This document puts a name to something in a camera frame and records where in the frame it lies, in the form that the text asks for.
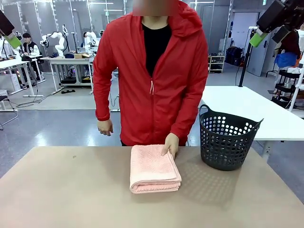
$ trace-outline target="hand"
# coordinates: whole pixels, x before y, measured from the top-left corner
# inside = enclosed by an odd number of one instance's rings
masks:
[[[179,149],[179,142],[180,139],[175,134],[168,134],[161,155],[164,156],[169,151],[169,153],[172,154],[173,158],[175,158],[177,150]]]
[[[111,120],[97,121],[97,127],[100,134],[111,136],[111,133],[113,133],[113,124]]]

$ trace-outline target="light fixture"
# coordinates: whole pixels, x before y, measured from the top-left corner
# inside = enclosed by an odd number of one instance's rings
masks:
[[[213,1],[198,1],[198,2],[190,2],[189,4],[200,4],[200,3],[214,3]]]
[[[106,10],[104,9],[104,11],[123,11],[123,10],[122,9],[118,9],[118,10],[117,9],[106,9]]]
[[[90,4],[108,4],[108,5],[111,5],[111,4],[114,4],[113,2],[90,2]]]

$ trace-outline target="laundry basket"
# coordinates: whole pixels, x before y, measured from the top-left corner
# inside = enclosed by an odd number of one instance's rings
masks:
[[[208,111],[201,114],[203,107]],[[260,127],[240,116],[212,111],[203,104],[199,109],[200,155],[214,169],[236,170],[242,166]]]

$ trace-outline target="red hooded jacket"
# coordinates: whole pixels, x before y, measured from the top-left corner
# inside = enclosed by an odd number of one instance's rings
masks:
[[[125,15],[109,23],[94,59],[94,97],[99,121],[110,118],[112,71],[119,69],[121,140],[129,146],[164,144],[174,133],[185,145],[198,114],[208,76],[208,47],[197,13],[179,1],[168,18],[172,36],[150,77],[142,18]]]

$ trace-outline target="person in black jacket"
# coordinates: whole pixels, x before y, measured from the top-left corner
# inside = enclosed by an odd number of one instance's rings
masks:
[[[24,38],[24,43],[23,43],[23,51],[25,55],[32,55],[32,56],[39,56],[40,55],[40,50],[35,42],[32,41],[32,37],[30,36],[29,33],[24,33],[23,34]],[[37,81],[40,81],[39,74],[38,74],[38,69],[36,66],[36,63],[31,63],[36,75],[37,75]]]

